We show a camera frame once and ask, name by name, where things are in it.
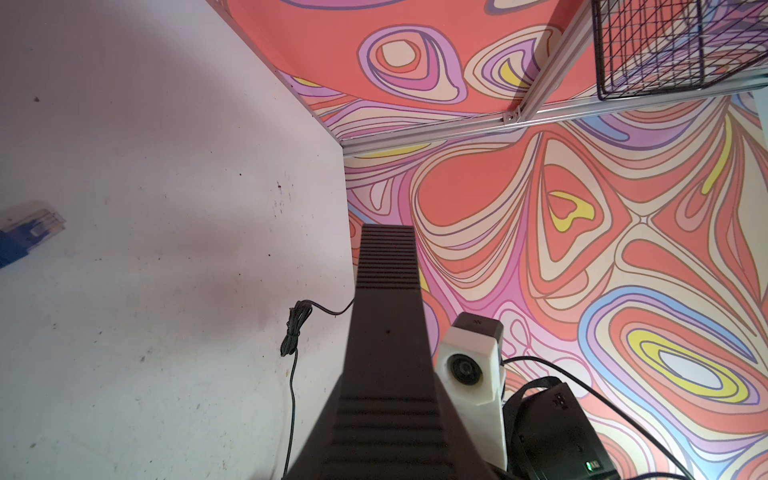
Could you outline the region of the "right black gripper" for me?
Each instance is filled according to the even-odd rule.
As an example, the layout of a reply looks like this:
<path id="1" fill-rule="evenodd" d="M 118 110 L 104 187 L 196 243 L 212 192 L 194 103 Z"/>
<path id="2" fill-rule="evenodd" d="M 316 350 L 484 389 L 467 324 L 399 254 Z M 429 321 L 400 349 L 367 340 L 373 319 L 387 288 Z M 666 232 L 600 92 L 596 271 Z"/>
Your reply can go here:
<path id="1" fill-rule="evenodd" d="M 508 467 L 518 479 L 618 479 L 620 474 L 570 387 L 532 380 L 503 405 Z"/>

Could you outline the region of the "black network switch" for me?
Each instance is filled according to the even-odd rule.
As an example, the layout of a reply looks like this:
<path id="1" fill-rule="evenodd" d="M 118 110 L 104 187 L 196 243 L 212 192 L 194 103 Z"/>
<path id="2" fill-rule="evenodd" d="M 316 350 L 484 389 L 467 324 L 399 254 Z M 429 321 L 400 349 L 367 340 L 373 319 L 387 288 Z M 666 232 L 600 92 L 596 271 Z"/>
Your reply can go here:
<path id="1" fill-rule="evenodd" d="M 494 478 L 434 371 L 412 227 L 362 227 L 342 373 L 286 476 Z"/>

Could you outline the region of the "black power adapter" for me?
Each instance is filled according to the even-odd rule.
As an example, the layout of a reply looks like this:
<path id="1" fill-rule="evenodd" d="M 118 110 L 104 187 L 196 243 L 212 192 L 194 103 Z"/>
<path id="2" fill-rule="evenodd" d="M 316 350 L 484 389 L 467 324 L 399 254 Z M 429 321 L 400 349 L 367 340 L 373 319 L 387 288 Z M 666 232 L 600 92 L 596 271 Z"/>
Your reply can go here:
<path id="1" fill-rule="evenodd" d="M 295 373 L 296 373 L 298 359 L 299 359 L 298 344 L 299 344 L 299 339 L 301 335 L 301 330 L 315 309 L 318 309 L 327 315 L 337 317 L 337 316 L 343 315 L 348 310 L 350 310 L 353 304 L 354 304 L 354 300 L 351 300 L 342 310 L 334 311 L 329 308 L 326 308 L 325 306 L 313 300 L 304 299 L 304 300 L 297 301 L 292 307 L 289 308 L 288 320 L 286 322 L 286 334 L 281 342 L 280 349 L 279 349 L 279 353 L 281 357 L 290 356 L 292 358 L 292 366 L 291 366 L 291 370 L 289 372 L 289 377 L 288 377 L 288 388 L 289 388 L 289 394 L 290 394 L 290 400 L 291 400 L 290 424 L 289 424 L 289 433 L 288 433 L 288 444 L 286 447 L 283 472 L 281 476 L 282 479 L 287 478 L 289 467 L 291 464 L 291 455 L 292 455 L 292 450 L 294 445 L 295 426 L 296 426 L 296 409 L 297 409 L 294 379 L 295 379 Z"/>

